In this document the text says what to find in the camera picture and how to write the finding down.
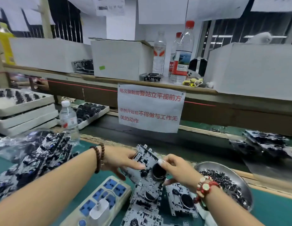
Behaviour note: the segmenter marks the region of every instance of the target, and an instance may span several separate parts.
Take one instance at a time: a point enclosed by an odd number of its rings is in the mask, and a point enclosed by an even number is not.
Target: plastic bag
[[[0,140],[0,157],[20,163],[26,154],[35,151],[48,134],[54,134],[50,129],[29,130],[14,137],[4,137]]]

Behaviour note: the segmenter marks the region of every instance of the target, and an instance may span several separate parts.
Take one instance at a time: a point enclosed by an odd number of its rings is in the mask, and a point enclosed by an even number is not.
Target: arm
[[[118,167],[144,168],[129,159],[134,155],[135,151],[127,148],[105,146],[104,168],[124,180]],[[91,148],[29,183],[0,202],[0,225],[50,225],[85,186],[96,166]]]
[[[172,179],[165,181],[165,185],[179,182],[196,193],[197,184],[203,175],[184,159],[170,154],[164,160],[159,160],[159,164],[173,175]],[[205,196],[204,202],[218,226],[264,226],[216,186],[211,187],[211,192]]]

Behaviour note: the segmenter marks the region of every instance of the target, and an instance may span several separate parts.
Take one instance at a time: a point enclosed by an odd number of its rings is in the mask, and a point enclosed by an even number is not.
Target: green work surface
[[[87,150],[92,144],[86,141],[80,141],[80,145],[74,148],[74,151],[83,152]],[[12,163],[0,158],[0,173],[7,170]],[[65,217],[67,217],[80,203],[91,194],[108,176],[113,175],[111,172],[100,172],[97,175],[93,175],[88,183],[83,187],[79,194],[70,202],[68,207],[63,211],[60,217],[54,222],[53,225],[59,225]],[[127,179],[126,183],[133,188],[133,183]],[[292,226],[292,200],[288,198],[283,198],[270,193],[265,193],[260,190],[252,189],[254,196],[254,209],[252,214],[259,219],[266,226]],[[122,222],[126,210],[128,208],[129,202],[127,202],[121,211],[118,213],[111,225],[119,226]],[[163,197],[162,206],[168,206],[166,198]],[[180,218],[174,218],[169,212],[169,207],[161,208],[160,214],[164,218],[165,224],[179,223],[182,221]],[[201,218],[189,219],[189,225],[203,225],[204,222]]]

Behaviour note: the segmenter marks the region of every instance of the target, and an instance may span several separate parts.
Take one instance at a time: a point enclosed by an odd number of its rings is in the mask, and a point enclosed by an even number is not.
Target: metal bowl
[[[247,202],[247,205],[249,206],[248,211],[252,211],[254,207],[254,197],[253,194],[248,186],[248,184],[234,171],[232,171],[230,168],[216,162],[201,162],[197,163],[194,166],[194,169],[198,172],[205,170],[205,169],[211,169],[216,170],[219,172],[225,173],[229,178],[235,182],[238,186],[241,187],[242,195],[245,197],[245,200]]]

